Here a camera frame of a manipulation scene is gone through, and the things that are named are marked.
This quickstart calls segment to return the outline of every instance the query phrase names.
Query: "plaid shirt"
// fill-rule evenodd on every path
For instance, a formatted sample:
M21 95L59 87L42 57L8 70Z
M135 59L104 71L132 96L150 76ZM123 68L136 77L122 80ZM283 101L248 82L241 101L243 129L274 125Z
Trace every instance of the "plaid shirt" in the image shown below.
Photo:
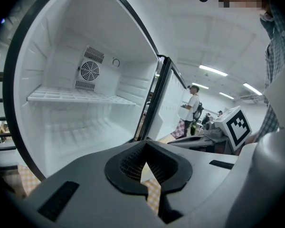
M270 4L273 17L269 14L261 15L260 20L266 29L270 43L266 48L266 82L265 89L274 81L285 65L285 17L274 4ZM267 112L262 126L256 136L258 142L265 134L277 131L279 122L271 105L267 105Z

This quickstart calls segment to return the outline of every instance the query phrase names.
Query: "white shelf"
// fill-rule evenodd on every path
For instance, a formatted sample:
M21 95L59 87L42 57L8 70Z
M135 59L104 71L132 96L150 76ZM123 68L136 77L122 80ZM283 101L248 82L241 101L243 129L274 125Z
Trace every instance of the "white shelf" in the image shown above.
M108 103L120 105L135 105L136 103L116 95L103 95L91 91L39 87L29 97L28 101L46 102L79 102L79 103Z

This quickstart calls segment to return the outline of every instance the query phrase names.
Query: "fan grille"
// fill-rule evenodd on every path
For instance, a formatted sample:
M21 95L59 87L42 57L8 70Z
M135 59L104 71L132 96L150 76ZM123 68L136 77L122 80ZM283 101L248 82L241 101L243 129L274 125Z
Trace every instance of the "fan grille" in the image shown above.
M81 76L87 81L95 80L99 75L99 68L95 62L85 62L81 67Z

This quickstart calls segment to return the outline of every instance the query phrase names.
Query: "sleeve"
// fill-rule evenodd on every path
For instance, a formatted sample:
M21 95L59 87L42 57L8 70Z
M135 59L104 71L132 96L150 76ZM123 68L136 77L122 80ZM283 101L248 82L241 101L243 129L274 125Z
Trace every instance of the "sleeve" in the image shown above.
M193 107L195 102L196 102L196 100L197 100L197 96L196 95L192 96L191 99L188 102L188 105Z
M256 135L255 143L259 142L260 139L267 133L272 133L277 131L279 127L279 122L277 120L276 114L272 109L271 105L268 105L267 112L264 118L264 121L261 125L260 130Z

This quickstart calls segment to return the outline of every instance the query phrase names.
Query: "ceiling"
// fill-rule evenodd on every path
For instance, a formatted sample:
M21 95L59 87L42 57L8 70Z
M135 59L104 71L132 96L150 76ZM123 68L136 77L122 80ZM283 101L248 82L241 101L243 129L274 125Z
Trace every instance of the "ceiling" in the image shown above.
M244 83L263 92L269 37L259 21L259 11L223 8L218 0L166 3L175 30L177 67L187 85L198 83L235 100L253 94ZM199 69L200 65L228 76Z

